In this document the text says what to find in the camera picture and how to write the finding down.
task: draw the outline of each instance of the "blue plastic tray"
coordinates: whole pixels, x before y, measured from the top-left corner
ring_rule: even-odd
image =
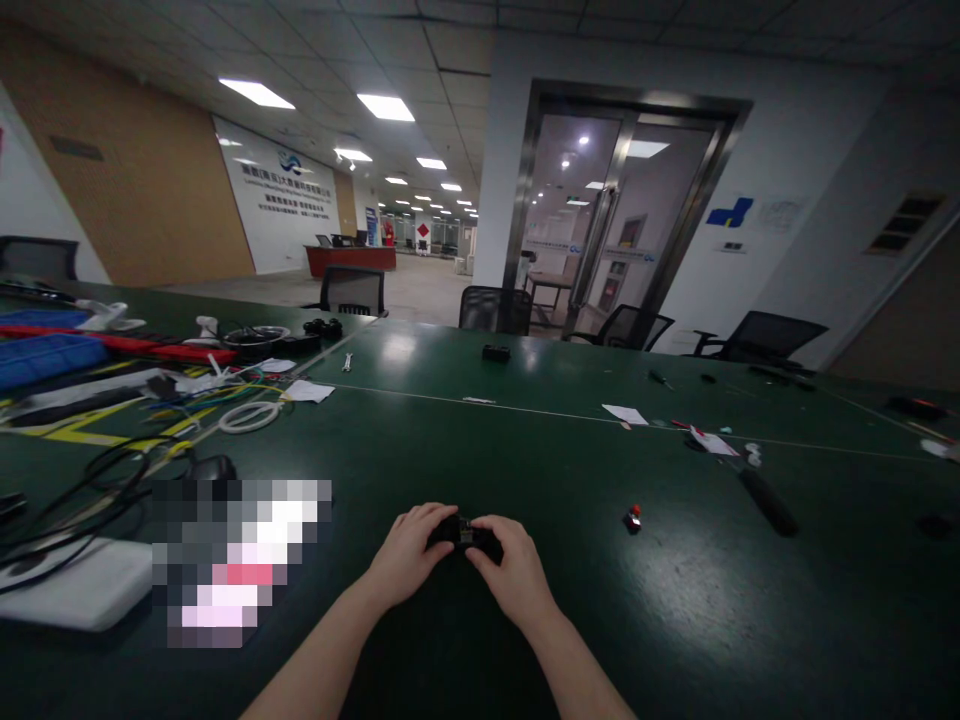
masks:
[[[107,357],[102,340],[84,335],[44,335],[0,343],[0,390],[97,365]]]
[[[90,317],[82,310],[20,310],[0,315],[0,325],[73,329]]]

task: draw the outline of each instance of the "drop ceiling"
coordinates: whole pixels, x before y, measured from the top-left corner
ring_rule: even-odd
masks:
[[[479,201],[503,30],[869,65],[960,91],[955,0],[0,0],[0,14],[322,162],[361,149],[373,162],[354,172],[388,204],[419,194],[450,209]],[[262,82],[296,110],[217,77]],[[357,93],[399,96],[416,122],[377,120]]]

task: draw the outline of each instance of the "hand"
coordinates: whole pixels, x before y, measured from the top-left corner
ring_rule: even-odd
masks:
[[[383,604],[384,611],[413,595],[434,566],[453,551],[450,542],[425,549],[430,533],[456,511],[456,505],[425,503],[414,505],[394,521],[370,569],[360,579],[377,602]]]
[[[526,633],[537,622],[549,620],[558,613],[537,547],[523,525],[497,515],[470,522],[474,527],[492,530],[503,546],[499,567],[476,548],[467,549],[467,558],[480,571],[504,615]]]

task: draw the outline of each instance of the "screwdriver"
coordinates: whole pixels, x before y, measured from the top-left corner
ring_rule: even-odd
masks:
[[[673,389],[673,385],[671,385],[670,383],[668,383],[668,382],[667,382],[667,379],[666,379],[663,375],[661,375],[660,373],[658,373],[656,370],[651,370],[651,371],[650,371],[650,379],[651,379],[651,380],[656,380],[656,381],[657,381],[658,383],[660,383],[661,385],[666,386],[666,388],[667,388],[670,392],[676,392],[676,391]]]

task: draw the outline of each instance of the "door frame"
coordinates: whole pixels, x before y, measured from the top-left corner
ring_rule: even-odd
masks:
[[[517,190],[514,196],[513,217],[503,271],[505,290],[512,290],[517,280],[527,208],[530,207],[530,201],[533,199],[533,167],[540,139],[540,127],[544,115],[550,114],[550,111],[555,113],[558,105],[571,106],[571,110],[588,110],[590,117],[625,118],[635,113],[638,121],[645,124],[709,129],[713,132],[700,167],[694,175],[687,198],[677,216],[677,222],[664,246],[666,252],[657,263],[657,269],[654,271],[642,304],[643,310],[656,314],[666,299],[667,291],[700,225],[710,196],[716,189],[720,175],[753,108],[753,102],[589,83],[534,80],[530,87],[527,121],[520,150]],[[633,134],[632,127],[629,128],[629,134],[630,136]],[[618,153],[615,152],[612,163],[622,159],[617,155]],[[605,237],[601,237],[600,242],[604,241]],[[588,285],[594,281],[593,273],[596,271],[596,265],[594,263],[591,268]]]

